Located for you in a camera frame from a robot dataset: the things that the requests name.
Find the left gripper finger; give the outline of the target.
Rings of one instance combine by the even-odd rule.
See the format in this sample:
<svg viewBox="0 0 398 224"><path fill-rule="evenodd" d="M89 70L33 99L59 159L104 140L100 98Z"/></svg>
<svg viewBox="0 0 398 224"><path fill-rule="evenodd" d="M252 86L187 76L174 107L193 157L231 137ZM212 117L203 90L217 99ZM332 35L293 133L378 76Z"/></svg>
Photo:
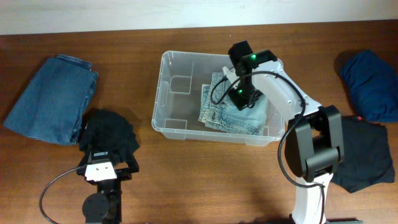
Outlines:
<svg viewBox="0 0 398 224"><path fill-rule="evenodd" d="M137 150L136 147L125 147L124 148L124 161L130 170L130 173L139 172L139 164L134 157L134 152Z"/></svg>
<svg viewBox="0 0 398 224"><path fill-rule="evenodd" d="M86 167L88 164L91 164L91 152L86 152L81 161L78 164L78 167Z"/></svg>

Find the light blue jeans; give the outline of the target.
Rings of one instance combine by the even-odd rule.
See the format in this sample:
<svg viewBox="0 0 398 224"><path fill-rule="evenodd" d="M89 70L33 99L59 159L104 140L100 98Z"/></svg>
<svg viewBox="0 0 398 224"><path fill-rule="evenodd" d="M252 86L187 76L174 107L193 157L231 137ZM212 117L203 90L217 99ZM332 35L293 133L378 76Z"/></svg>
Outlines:
<svg viewBox="0 0 398 224"><path fill-rule="evenodd" d="M202 86L201 108L199 122L207 128L217 129L233 134L247 134L262 136L267 119L267 98L262 95L253 108L238 110L228 96L214 105L214 100L220 98L231 82L223 80L224 74L215 72L211 75L211 83Z"/></svg>

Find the navy blue garment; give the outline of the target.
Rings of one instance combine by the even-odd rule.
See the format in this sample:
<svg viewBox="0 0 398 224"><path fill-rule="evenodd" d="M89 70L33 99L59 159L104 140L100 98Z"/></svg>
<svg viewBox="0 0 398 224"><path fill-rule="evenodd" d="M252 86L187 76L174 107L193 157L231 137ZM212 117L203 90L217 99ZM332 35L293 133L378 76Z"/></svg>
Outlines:
<svg viewBox="0 0 398 224"><path fill-rule="evenodd" d="M373 51L363 50L340 69L357 113L374 122L397 121L397 74Z"/></svg>

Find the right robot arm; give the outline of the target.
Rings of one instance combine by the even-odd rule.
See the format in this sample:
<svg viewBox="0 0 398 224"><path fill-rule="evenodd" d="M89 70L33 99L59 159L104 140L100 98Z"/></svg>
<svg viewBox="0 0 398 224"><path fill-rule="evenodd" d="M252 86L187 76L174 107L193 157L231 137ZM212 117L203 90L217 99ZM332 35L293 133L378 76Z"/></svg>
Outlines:
<svg viewBox="0 0 398 224"><path fill-rule="evenodd" d="M283 64L270 50L253 52L247 41L228 51L233 69L226 94L239 110L252 106L264 95L287 122L278 148L278 163L286 163L295 179L295 206L290 223L326 223L328 185L344 159L341 114L335 106L322 106L311 99L284 72Z"/></svg>

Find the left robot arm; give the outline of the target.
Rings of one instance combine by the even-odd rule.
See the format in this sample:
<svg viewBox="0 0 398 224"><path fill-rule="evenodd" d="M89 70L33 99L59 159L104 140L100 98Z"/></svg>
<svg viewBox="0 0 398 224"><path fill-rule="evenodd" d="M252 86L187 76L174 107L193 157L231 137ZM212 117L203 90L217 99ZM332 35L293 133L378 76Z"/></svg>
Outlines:
<svg viewBox="0 0 398 224"><path fill-rule="evenodd" d="M122 222L121 182L132 179L139 165L130 151L123 159L114 152L86 152L78 165L77 174L96 186L96 193L82 205L85 222L90 224L119 224Z"/></svg>

